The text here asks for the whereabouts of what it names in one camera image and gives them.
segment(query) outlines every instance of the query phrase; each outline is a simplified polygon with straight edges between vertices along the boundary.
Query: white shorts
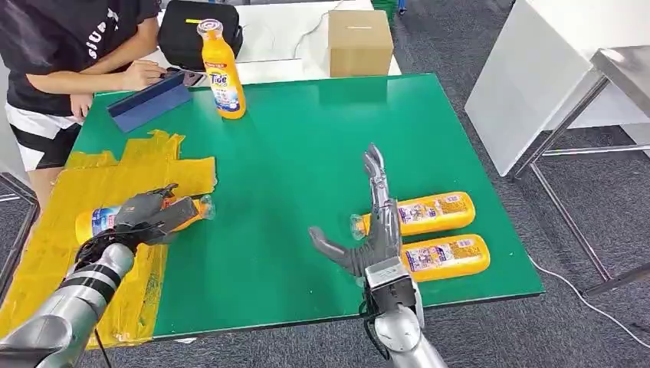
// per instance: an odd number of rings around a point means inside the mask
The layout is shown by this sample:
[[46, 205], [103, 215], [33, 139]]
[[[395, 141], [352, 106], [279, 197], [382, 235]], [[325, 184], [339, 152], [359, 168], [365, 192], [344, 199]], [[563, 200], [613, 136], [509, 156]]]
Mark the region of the white shorts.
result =
[[6, 103], [7, 120], [20, 149], [25, 171], [65, 165], [81, 129], [74, 117], [55, 117]]

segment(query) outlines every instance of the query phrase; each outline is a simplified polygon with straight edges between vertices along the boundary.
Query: human hand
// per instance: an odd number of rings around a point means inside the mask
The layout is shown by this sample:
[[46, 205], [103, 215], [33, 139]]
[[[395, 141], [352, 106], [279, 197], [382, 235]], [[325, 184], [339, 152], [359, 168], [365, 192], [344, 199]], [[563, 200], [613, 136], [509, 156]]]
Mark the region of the human hand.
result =
[[167, 70], [159, 67], [158, 63], [149, 60], [136, 60], [128, 69], [120, 73], [123, 90], [142, 90], [159, 82]]
[[90, 106], [93, 104], [93, 94], [71, 94], [70, 110], [75, 118], [83, 121], [88, 116]]

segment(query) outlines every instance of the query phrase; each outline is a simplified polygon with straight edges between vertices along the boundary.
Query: floor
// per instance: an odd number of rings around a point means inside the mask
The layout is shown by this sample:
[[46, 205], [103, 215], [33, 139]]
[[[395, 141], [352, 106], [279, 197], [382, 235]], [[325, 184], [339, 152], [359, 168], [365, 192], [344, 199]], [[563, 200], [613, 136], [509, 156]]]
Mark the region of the floor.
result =
[[[395, 55], [404, 73], [435, 72], [491, 177], [529, 254], [579, 288], [598, 280], [540, 185], [501, 178], [491, 165], [463, 106], [508, 9], [499, 0], [409, 0], [393, 26]], [[618, 127], [572, 130], [558, 147], [627, 144]], [[614, 272], [647, 261], [650, 162], [626, 159], [540, 164], [586, 237]], [[20, 203], [0, 203], [0, 256], [11, 244]], [[650, 350], [582, 305], [556, 278], [542, 275], [547, 293], [516, 301], [425, 312], [427, 338], [452, 367], [647, 367]], [[650, 280], [589, 299], [650, 341]], [[204, 337], [191, 344], [148, 343], [108, 350], [113, 366], [129, 367], [378, 367], [387, 366], [365, 340], [359, 321], [342, 321]], [[102, 367], [97, 351], [81, 367]]]

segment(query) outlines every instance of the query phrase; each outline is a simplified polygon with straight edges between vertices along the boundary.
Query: black bag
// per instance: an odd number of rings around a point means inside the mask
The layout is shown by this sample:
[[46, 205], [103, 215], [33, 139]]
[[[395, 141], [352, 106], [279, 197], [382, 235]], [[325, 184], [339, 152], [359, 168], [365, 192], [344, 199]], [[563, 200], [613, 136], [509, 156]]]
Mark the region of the black bag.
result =
[[158, 45], [167, 61], [189, 71], [205, 71], [201, 50], [203, 39], [196, 33], [196, 23], [187, 19], [212, 18], [223, 24], [223, 38], [237, 54], [244, 42], [239, 25], [239, 13], [232, 5], [209, 2], [169, 2], [158, 31]]

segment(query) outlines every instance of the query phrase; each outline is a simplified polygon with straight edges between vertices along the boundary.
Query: cardboard box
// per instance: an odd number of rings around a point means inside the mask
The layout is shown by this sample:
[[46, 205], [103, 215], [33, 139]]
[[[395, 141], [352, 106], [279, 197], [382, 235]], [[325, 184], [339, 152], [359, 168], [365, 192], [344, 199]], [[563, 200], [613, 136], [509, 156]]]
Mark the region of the cardboard box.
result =
[[392, 38], [381, 10], [332, 10], [329, 13], [330, 77], [387, 75]]

